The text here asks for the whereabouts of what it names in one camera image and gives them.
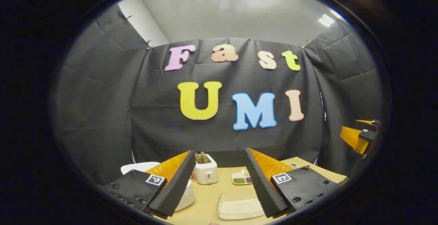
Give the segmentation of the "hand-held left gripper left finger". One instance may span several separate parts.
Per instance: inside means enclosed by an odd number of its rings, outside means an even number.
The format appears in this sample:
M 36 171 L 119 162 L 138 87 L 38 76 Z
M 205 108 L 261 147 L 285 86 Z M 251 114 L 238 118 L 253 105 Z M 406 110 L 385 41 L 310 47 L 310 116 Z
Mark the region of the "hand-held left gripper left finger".
M 173 216 L 195 167 L 195 152 L 186 151 L 147 171 L 130 170 L 104 186 L 115 199 L 163 219 Z

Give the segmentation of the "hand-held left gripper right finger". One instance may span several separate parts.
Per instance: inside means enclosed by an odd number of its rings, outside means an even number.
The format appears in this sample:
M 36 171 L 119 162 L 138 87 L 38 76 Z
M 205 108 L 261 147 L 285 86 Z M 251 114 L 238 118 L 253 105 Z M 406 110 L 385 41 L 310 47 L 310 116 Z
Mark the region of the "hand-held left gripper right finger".
M 245 164 L 268 218 L 321 203 L 340 187 L 310 166 L 295 169 L 251 148 L 245 149 Z

